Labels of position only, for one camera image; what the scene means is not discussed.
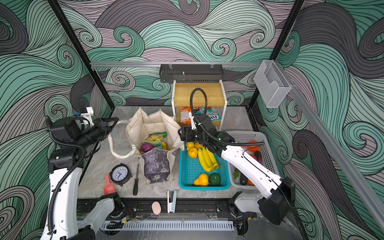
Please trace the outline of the beige canvas grocery bag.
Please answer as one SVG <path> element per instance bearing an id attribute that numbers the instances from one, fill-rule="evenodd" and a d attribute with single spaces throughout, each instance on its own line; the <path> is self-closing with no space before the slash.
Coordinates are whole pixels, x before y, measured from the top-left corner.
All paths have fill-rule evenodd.
<path id="1" fill-rule="evenodd" d="M 184 150 L 184 142 L 178 134 L 180 125 L 173 117 L 168 116 L 162 110 L 148 115 L 139 109 L 129 120 L 120 120 L 118 125 L 124 125 L 124 133 L 127 136 L 129 152 L 120 155 L 114 150 L 114 140 L 108 136 L 111 154 L 117 159 L 127 159 L 131 156 L 139 158 L 139 167 L 143 171 L 146 184 L 162 183 L 174 180 L 173 167 L 176 159 L 176 151 Z M 163 138 L 166 149 L 154 148 L 147 153 L 141 151 L 142 145 L 151 134 L 167 133 Z"/>

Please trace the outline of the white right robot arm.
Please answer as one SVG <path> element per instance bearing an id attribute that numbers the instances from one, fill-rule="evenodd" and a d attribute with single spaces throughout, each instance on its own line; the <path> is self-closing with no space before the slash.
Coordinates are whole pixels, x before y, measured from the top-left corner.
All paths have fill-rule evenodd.
<path id="1" fill-rule="evenodd" d="M 290 210 L 291 202 L 295 198 L 295 184 L 290 178 L 282 179 L 279 175 L 269 171 L 244 149 L 248 146 L 261 147 L 265 143 L 237 143 L 227 132 L 217 131 L 206 114 L 196 115 L 196 111 L 193 108 L 191 110 L 189 117 L 192 126 L 179 129 L 181 140 L 199 142 L 240 170 L 263 196 L 258 200 L 261 213 L 271 223 L 279 225 Z"/>

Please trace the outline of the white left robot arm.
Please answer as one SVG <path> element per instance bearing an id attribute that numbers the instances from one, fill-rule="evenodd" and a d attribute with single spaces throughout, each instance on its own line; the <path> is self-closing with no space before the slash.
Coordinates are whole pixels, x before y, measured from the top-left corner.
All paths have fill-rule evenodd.
<path id="1" fill-rule="evenodd" d="M 108 216 L 122 213 L 119 195 L 110 193 L 98 199 L 84 220 L 77 221 L 78 188 L 87 149 L 106 139 L 118 121 L 116 117 L 92 120 L 72 116 L 53 122 L 46 117 L 56 148 L 48 160 L 50 200 L 43 240 L 94 240 Z"/>

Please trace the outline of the purple onion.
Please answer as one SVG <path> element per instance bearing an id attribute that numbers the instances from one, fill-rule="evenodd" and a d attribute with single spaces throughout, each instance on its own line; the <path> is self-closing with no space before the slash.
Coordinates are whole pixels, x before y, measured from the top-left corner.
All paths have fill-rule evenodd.
<path id="1" fill-rule="evenodd" d="M 151 143 L 144 143 L 141 146 L 141 152 L 147 153 L 151 151 L 154 148 L 154 146 Z"/>

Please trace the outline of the single yellow banana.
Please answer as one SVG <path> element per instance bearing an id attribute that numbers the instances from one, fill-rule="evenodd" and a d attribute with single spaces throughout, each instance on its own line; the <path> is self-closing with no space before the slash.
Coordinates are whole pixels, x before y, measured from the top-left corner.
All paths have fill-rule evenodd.
<path id="1" fill-rule="evenodd" d="M 166 150 L 166 151 L 168 150 L 166 143 L 161 142 L 161 146 L 163 150 Z"/>

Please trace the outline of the yellow-green candy bag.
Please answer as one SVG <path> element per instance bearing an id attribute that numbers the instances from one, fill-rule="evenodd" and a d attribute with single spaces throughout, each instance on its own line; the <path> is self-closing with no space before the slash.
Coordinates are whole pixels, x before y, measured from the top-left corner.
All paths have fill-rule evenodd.
<path id="1" fill-rule="evenodd" d="M 167 132 L 153 133 L 149 134 L 149 136 L 145 139 L 144 144 L 151 144 L 154 147 L 158 147 L 161 145 L 161 142 L 164 138 L 168 136 Z"/>

